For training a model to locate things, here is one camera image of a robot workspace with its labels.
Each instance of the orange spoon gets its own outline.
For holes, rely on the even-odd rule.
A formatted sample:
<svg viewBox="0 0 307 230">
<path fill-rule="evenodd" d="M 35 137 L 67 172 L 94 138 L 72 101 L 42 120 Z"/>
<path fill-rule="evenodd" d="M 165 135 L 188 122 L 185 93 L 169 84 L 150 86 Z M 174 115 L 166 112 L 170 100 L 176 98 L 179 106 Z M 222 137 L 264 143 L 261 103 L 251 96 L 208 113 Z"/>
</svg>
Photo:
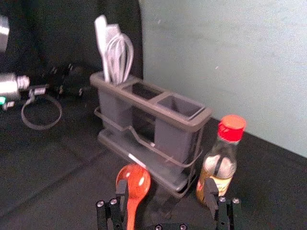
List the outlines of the orange spoon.
<svg viewBox="0 0 307 230">
<path fill-rule="evenodd" d="M 116 185 L 123 179 L 128 180 L 129 191 L 127 230 L 134 230 L 136 210 L 149 191 L 151 179 L 148 171 L 137 164 L 128 164 L 123 167 L 117 175 Z"/>
</svg>

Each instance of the bottle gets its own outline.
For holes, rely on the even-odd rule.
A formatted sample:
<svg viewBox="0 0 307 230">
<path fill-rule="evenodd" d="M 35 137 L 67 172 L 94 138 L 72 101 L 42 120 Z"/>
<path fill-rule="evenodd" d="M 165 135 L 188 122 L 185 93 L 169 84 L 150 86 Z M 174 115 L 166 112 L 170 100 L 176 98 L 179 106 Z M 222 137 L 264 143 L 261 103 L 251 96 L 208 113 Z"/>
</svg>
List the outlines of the bottle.
<svg viewBox="0 0 307 230">
<path fill-rule="evenodd" d="M 219 196 L 224 196 L 236 172 L 236 147 L 242 139 L 246 121 L 237 115 L 227 115 L 218 125 L 217 139 L 205 156 L 196 187 L 196 197 L 205 204 L 203 187 L 206 178 L 214 179 Z"/>
</svg>

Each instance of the bottle label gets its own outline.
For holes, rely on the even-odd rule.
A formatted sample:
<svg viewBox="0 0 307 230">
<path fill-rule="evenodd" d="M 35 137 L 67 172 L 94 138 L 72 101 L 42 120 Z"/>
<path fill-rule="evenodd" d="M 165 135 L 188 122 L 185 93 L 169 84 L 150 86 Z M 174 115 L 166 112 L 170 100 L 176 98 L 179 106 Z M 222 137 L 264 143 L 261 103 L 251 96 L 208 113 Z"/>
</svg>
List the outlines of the bottle label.
<svg viewBox="0 0 307 230">
<path fill-rule="evenodd" d="M 232 180 L 232 177 L 228 179 L 219 179 L 215 176 L 210 176 L 210 178 L 214 179 L 214 182 L 219 190 L 219 196 L 224 196 Z"/>
</svg>

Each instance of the cable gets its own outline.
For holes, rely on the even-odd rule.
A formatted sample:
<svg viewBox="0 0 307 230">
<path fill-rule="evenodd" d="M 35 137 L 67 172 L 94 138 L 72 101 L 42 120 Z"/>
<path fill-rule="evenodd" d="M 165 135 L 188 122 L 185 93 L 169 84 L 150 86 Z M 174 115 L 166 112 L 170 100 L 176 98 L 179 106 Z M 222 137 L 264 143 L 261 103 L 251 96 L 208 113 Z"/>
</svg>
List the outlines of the cable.
<svg viewBox="0 0 307 230">
<path fill-rule="evenodd" d="M 106 47 L 106 59 L 114 84 L 121 84 L 128 79 L 134 48 L 131 40 L 125 34 L 114 36 Z"/>
<path fill-rule="evenodd" d="M 29 104 L 31 104 L 32 102 L 35 101 L 34 95 L 33 94 L 30 94 L 30 95 L 31 95 L 30 98 L 25 102 L 25 104 L 23 105 L 23 107 L 21 109 L 21 118 L 22 118 L 24 124 L 26 126 L 28 126 L 29 128 L 34 129 L 34 130 L 46 130 L 46 129 L 53 127 L 55 124 L 57 124 L 62 117 L 62 106 L 56 99 L 54 99 L 53 97 L 51 97 L 49 95 L 41 95 L 41 97 L 45 98 L 48 101 L 51 101 L 59 109 L 59 117 L 49 125 L 41 125 L 40 126 L 40 125 L 35 125 L 35 124 L 28 121 L 28 119 L 24 115 L 24 108 L 26 108 Z"/>
</svg>

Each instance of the red bottle cap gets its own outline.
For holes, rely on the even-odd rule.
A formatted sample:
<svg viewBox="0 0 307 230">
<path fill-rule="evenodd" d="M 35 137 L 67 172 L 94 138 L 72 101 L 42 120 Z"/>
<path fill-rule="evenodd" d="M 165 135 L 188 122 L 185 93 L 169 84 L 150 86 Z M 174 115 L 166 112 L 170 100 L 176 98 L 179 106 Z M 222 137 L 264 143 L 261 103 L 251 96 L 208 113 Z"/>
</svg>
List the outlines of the red bottle cap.
<svg viewBox="0 0 307 230">
<path fill-rule="evenodd" d="M 237 115 L 224 116 L 219 123 L 217 134 L 229 142 L 240 141 L 246 127 L 244 118 Z"/>
</svg>

